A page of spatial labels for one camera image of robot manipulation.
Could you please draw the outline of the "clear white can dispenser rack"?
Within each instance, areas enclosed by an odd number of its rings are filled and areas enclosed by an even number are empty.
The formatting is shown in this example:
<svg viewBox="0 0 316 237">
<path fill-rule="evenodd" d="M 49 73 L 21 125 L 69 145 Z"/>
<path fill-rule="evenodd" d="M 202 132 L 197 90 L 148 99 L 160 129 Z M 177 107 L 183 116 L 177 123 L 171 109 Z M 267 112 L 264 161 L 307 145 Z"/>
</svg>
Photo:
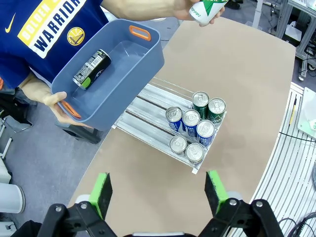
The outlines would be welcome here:
<svg viewBox="0 0 316 237">
<path fill-rule="evenodd" d="M 192 173 L 197 174 L 203 162 L 191 163 L 185 155 L 174 153 L 169 142 L 176 135 L 185 137 L 188 144 L 197 143 L 198 139 L 181 127 L 173 130 L 165 116 L 166 110 L 173 106 L 184 112 L 191 109 L 193 94 L 191 90 L 154 77 L 117 119 L 115 127 L 191 167 Z"/>
</svg>

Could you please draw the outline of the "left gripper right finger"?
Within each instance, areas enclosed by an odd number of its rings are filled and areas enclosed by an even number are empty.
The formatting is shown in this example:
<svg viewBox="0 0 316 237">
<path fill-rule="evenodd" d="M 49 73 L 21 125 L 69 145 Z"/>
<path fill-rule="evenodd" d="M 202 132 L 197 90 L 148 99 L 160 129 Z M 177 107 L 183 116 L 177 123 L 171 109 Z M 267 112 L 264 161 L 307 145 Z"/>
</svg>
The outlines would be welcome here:
<svg viewBox="0 0 316 237">
<path fill-rule="evenodd" d="M 265 199 L 249 204 L 228 197 L 217 171 L 206 172 L 204 191 L 213 217 L 198 237 L 225 237 L 231 229 L 242 229 L 247 237 L 284 237 Z"/>
</svg>

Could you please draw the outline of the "person's left hand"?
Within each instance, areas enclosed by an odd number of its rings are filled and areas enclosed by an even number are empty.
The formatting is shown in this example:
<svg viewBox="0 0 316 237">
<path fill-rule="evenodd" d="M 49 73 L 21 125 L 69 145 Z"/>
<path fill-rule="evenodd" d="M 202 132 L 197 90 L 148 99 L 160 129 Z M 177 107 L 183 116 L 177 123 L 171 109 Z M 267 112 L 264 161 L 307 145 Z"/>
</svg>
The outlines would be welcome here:
<svg viewBox="0 0 316 237">
<path fill-rule="evenodd" d="M 199 2 L 199 0 L 173 0 L 173 16 L 179 20 L 194 21 L 189 11 L 197 2 Z M 214 24 L 215 19 L 219 18 L 224 11 L 225 7 L 223 6 L 207 24 L 200 24 L 200 26 L 204 27 L 208 24 Z"/>
</svg>

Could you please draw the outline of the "black Pepsi can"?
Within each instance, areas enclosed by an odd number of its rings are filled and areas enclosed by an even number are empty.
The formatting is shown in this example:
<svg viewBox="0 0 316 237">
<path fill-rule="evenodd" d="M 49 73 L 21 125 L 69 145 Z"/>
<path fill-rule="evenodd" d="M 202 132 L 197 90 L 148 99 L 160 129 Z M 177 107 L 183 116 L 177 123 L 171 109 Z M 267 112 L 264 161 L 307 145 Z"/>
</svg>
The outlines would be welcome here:
<svg viewBox="0 0 316 237">
<path fill-rule="evenodd" d="M 186 157 L 191 163 L 200 163 L 204 157 L 204 149 L 199 143 L 191 143 L 185 151 Z"/>
<path fill-rule="evenodd" d="M 174 136 L 169 142 L 169 147 L 173 153 L 183 155 L 187 148 L 187 140 L 181 135 Z"/>
<path fill-rule="evenodd" d="M 83 90 L 87 90 L 96 79 L 107 69 L 112 60 L 102 49 L 97 50 L 75 73 L 72 80 Z"/>
</svg>

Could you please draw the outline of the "aluminium frame rack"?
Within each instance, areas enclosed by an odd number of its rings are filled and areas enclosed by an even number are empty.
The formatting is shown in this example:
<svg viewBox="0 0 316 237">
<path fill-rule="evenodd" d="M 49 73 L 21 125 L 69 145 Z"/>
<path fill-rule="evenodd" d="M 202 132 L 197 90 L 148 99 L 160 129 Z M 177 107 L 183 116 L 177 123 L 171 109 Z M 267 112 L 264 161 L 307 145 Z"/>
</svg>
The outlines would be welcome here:
<svg viewBox="0 0 316 237">
<path fill-rule="evenodd" d="M 295 56 L 302 60 L 298 79 L 303 81 L 309 72 L 316 73 L 316 0 L 277 1 L 278 21 L 270 33 L 295 46 Z M 286 26 L 292 21 L 296 21 L 296 28 L 302 32 L 300 42 L 285 35 Z"/>
</svg>

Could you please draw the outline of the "green beverage can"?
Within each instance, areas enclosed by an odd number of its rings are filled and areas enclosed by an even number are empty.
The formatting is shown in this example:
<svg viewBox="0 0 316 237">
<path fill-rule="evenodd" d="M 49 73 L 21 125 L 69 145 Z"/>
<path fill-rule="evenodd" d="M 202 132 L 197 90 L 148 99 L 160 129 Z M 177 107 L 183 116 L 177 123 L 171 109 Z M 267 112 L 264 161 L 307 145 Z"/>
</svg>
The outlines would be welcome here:
<svg viewBox="0 0 316 237">
<path fill-rule="evenodd" d="M 200 0 L 193 4 L 189 14 L 201 26 L 206 26 L 227 2 L 228 0 Z"/>
<path fill-rule="evenodd" d="M 201 119 L 207 119 L 209 96 L 203 91 L 198 91 L 192 96 L 193 109 L 200 114 Z"/>
<path fill-rule="evenodd" d="M 213 123 L 220 123 L 226 111 L 226 103 L 223 99 L 215 97 L 208 103 L 208 119 Z"/>
</svg>

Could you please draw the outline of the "person's left forearm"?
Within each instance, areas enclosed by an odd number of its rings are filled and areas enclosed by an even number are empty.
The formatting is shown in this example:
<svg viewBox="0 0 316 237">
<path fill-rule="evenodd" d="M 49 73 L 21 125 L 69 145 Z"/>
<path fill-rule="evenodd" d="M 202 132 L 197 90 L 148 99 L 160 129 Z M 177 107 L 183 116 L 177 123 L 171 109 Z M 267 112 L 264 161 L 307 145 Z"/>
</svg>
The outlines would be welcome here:
<svg viewBox="0 0 316 237">
<path fill-rule="evenodd" d="M 101 6 L 117 18 L 146 21 L 173 17 L 185 7 L 183 0 L 102 0 Z"/>
</svg>

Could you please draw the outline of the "person's right forearm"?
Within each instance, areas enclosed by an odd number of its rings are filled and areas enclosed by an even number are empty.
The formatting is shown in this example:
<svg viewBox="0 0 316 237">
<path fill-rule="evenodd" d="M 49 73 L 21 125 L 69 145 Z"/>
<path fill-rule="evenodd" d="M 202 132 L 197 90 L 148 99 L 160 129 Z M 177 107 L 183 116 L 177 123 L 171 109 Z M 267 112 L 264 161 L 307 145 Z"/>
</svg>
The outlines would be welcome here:
<svg viewBox="0 0 316 237">
<path fill-rule="evenodd" d="M 18 87 L 29 99 L 44 104 L 49 96 L 52 95 L 49 86 L 40 80 L 33 72 L 30 72 Z"/>
</svg>

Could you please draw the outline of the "yellow handled tool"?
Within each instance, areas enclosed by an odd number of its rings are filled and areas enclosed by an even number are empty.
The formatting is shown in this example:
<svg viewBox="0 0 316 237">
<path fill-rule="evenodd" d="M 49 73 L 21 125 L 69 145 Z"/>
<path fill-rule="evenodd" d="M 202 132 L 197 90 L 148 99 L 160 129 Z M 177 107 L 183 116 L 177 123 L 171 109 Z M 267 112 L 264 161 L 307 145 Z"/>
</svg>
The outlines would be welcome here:
<svg viewBox="0 0 316 237">
<path fill-rule="evenodd" d="M 289 125 L 290 126 L 293 122 L 293 117 L 294 117 L 294 113 L 295 113 L 295 108 L 296 108 L 296 103 L 297 103 L 297 96 L 295 96 L 295 99 L 294 99 L 294 104 L 293 104 L 293 108 L 292 108 L 292 111 L 291 111 L 291 116 L 290 116 L 290 120 L 289 120 Z"/>
</svg>

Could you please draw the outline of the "blue beverage can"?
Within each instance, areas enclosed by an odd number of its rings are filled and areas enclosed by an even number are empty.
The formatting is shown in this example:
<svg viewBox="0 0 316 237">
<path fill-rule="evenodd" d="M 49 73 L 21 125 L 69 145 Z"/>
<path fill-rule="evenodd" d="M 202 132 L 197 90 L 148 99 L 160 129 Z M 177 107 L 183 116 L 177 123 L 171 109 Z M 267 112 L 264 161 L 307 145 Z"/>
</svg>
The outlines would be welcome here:
<svg viewBox="0 0 316 237">
<path fill-rule="evenodd" d="M 169 107 L 165 112 L 165 117 L 170 128 L 179 131 L 182 120 L 182 110 L 179 107 Z"/>
<path fill-rule="evenodd" d="M 197 125 L 198 141 L 205 147 L 209 147 L 215 134 L 215 126 L 209 120 L 202 120 Z"/>
<path fill-rule="evenodd" d="M 190 109 L 183 113 L 182 121 L 186 127 L 187 134 L 191 137 L 197 137 L 197 125 L 200 122 L 198 111 Z"/>
</svg>

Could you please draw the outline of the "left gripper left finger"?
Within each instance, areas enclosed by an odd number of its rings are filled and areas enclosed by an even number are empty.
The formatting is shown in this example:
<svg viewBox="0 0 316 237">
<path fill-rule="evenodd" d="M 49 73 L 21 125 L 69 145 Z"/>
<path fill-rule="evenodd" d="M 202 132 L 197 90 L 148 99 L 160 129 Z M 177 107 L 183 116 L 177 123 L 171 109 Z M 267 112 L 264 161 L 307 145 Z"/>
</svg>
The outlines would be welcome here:
<svg viewBox="0 0 316 237">
<path fill-rule="evenodd" d="M 100 173 L 88 200 L 69 208 L 60 203 L 49 207 L 37 237 L 75 237 L 84 231 L 90 237 L 116 237 L 105 222 L 112 193 L 109 173 Z"/>
</svg>

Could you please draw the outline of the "blue bin with orange handles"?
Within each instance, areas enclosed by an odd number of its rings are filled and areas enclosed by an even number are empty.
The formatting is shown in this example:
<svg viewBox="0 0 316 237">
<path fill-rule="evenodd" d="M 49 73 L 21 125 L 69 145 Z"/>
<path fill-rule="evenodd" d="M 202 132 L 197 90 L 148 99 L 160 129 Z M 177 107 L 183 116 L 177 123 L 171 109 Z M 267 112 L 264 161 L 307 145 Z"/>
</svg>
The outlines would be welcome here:
<svg viewBox="0 0 316 237">
<path fill-rule="evenodd" d="M 83 90 L 75 73 L 97 50 L 111 63 Z M 100 29 L 65 65 L 52 82 L 52 93 L 64 91 L 66 102 L 81 116 L 74 121 L 100 131 L 110 128 L 164 65 L 160 33 L 137 22 L 116 19 Z"/>
</svg>

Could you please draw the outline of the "person's right hand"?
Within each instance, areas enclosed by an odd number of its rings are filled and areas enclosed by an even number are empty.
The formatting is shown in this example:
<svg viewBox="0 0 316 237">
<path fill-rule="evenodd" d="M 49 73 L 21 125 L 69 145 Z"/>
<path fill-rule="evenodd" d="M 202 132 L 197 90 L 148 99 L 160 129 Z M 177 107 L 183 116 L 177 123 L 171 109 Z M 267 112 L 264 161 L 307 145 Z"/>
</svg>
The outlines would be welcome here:
<svg viewBox="0 0 316 237">
<path fill-rule="evenodd" d="M 58 105 L 58 102 L 63 101 L 66 98 L 67 94 L 66 92 L 58 92 L 55 94 L 50 94 L 44 98 L 44 104 L 47 105 L 51 111 L 56 116 L 57 120 L 60 123 L 68 123 L 72 125 L 78 125 L 78 126 L 85 126 L 88 128 L 91 128 L 90 126 L 76 122 L 72 118 L 70 118 Z"/>
</svg>

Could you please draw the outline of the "white cylindrical object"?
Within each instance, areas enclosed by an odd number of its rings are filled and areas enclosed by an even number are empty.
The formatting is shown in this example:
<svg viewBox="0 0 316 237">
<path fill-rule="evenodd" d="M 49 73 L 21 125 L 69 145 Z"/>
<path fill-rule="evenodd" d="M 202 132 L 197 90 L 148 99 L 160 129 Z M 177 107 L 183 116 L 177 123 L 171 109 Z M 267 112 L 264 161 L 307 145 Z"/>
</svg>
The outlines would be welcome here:
<svg viewBox="0 0 316 237">
<path fill-rule="evenodd" d="M 22 213 L 25 210 L 23 190 L 14 184 L 0 183 L 0 212 Z"/>
</svg>

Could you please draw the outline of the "grey plastic stool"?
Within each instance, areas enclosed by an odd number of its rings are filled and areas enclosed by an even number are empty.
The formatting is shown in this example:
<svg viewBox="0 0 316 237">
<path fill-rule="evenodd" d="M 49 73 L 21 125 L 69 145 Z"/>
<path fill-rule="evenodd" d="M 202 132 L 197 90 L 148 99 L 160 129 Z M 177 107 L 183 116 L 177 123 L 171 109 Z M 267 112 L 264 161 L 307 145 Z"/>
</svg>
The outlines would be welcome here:
<svg viewBox="0 0 316 237">
<path fill-rule="evenodd" d="M 98 144 L 101 138 L 98 135 L 98 130 L 95 128 L 88 128 L 85 126 L 78 126 L 68 123 L 55 122 L 55 125 L 64 132 L 74 137 L 76 140 L 82 140 L 91 144 Z"/>
</svg>

